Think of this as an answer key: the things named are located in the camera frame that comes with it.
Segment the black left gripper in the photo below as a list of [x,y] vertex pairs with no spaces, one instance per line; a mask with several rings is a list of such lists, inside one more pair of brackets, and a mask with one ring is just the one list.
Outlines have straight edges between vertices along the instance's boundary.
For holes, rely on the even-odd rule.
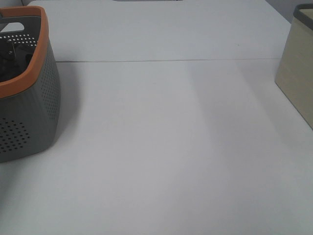
[[14,45],[8,42],[0,43],[0,56],[3,59],[15,59],[15,48]]

